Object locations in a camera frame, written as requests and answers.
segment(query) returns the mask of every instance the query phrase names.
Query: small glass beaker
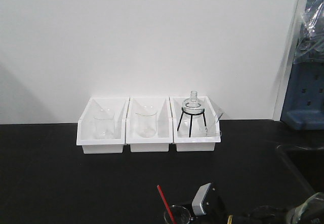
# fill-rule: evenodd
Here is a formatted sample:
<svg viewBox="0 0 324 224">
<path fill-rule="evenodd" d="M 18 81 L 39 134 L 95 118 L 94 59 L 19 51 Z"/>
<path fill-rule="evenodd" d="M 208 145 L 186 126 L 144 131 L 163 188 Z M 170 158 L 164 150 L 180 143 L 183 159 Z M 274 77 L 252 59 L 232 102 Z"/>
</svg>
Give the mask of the small glass beaker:
<svg viewBox="0 0 324 224">
<path fill-rule="evenodd" d="M 115 134 L 114 112 L 110 109 L 101 109 L 94 115 L 95 138 L 113 139 Z"/>
<path fill-rule="evenodd" d="M 137 133 L 143 138 L 151 138 L 156 134 L 157 110 L 153 106 L 144 106 L 138 113 Z"/>
<path fill-rule="evenodd" d="M 191 215 L 187 208 L 178 205 L 171 205 L 170 210 L 172 212 L 173 218 L 177 224 L 189 224 L 191 221 Z M 172 220 L 167 211 L 163 214 L 164 221 L 166 224 L 173 224 Z"/>
</svg>

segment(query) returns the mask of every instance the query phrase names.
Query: white wall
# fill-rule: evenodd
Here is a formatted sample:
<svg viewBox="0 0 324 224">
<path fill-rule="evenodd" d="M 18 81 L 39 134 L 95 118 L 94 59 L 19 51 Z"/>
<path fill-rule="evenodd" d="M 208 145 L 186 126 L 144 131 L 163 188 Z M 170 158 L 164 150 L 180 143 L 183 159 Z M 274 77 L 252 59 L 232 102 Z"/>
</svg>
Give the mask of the white wall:
<svg viewBox="0 0 324 224">
<path fill-rule="evenodd" d="M 193 89 L 228 118 L 271 119 L 296 1 L 0 0 L 0 123 Z"/>
</svg>

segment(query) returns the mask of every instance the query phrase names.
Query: black device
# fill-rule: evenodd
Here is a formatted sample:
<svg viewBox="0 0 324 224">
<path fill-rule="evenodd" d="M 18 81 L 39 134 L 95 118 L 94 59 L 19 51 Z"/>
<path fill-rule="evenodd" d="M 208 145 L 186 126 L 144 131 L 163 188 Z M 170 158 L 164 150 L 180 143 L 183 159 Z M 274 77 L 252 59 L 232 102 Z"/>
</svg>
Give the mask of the black device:
<svg viewBox="0 0 324 224">
<path fill-rule="evenodd" d="M 287 209 L 260 206 L 251 212 L 228 215 L 215 185 L 202 185 L 191 203 L 182 204 L 191 214 L 190 224 L 324 224 L 324 193 L 316 193 L 302 205 Z"/>
</svg>

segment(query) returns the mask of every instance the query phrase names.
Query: glassware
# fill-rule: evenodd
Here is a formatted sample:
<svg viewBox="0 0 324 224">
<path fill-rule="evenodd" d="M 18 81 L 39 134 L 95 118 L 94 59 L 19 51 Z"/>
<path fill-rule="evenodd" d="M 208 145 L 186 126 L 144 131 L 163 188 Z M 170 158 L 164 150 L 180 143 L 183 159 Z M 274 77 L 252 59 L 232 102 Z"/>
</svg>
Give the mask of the glassware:
<svg viewBox="0 0 324 224">
<path fill-rule="evenodd" d="M 324 216 L 324 193 L 316 193 L 300 206 L 291 209 L 286 214 L 286 224 L 322 223 Z"/>
<path fill-rule="evenodd" d="M 94 115 L 95 138 L 112 139 L 115 133 L 114 112 L 110 109 L 100 109 Z"/>
<path fill-rule="evenodd" d="M 182 109 L 188 114 L 202 114 L 205 107 L 204 102 L 198 99 L 198 92 L 191 91 L 190 98 L 187 98 L 182 103 Z"/>
<path fill-rule="evenodd" d="M 151 138 L 156 134 L 157 110 L 153 106 L 144 106 L 138 115 L 137 133 L 143 138 Z"/>
<path fill-rule="evenodd" d="M 191 215 L 187 208 L 178 205 L 170 206 L 170 210 L 177 224 L 189 224 Z M 167 211 L 163 214 L 166 224 L 173 224 Z"/>
<path fill-rule="evenodd" d="M 209 124 L 207 124 L 207 126 L 201 126 L 199 128 L 199 130 L 202 133 L 209 133 L 209 132 L 213 132 L 214 126 L 218 123 L 218 121 L 221 119 L 221 117 L 223 116 L 224 111 L 222 109 L 218 109 L 215 117 L 213 118 L 213 121 Z"/>
</svg>

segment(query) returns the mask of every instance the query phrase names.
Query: plastic bin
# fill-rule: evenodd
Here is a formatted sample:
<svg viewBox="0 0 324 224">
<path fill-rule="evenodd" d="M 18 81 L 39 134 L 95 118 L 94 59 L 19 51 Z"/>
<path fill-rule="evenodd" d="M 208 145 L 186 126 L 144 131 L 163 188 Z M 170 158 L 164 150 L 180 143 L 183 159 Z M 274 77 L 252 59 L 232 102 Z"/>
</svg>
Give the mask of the plastic bin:
<svg viewBox="0 0 324 224">
<path fill-rule="evenodd" d="M 76 145 L 82 145 L 85 154 L 122 153 L 125 145 L 126 115 L 129 98 L 90 98 L 77 123 Z M 94 115 L 100 109 L 114 111 L 114 138 L 96 139 Z"/>
<path fill-rule="evenodd" d="M 216 142 L 221 142 L 219 122 L 215 123 L 216 113 L 207 96 L 199 97 L 205 104 L 205 117 L 208 134 L 201 131 L 204 127 L 203 116 L 194 116 L 192 121 L 191 137 L 189 137 L 190 117 L 183 115 L 179 131 L 177 131 L 179 120 L 182 114 L 182 102 L 187 97 L 170 97 L 173 116 L 173 137 L 178 152 L 200 152 L 213 151 Z"/>
<path fill-rule="evenodd" d="M 157 129 L 153 137 L 145 138 L 137 132 L 138 115 L 144 106 L 157 109 Z M 131 98 L 126 122 L 126 143 L 131 152 L 167 152 L 173 142 L 172 117 L 168 97 L 135 97 Z"/>
</svg>

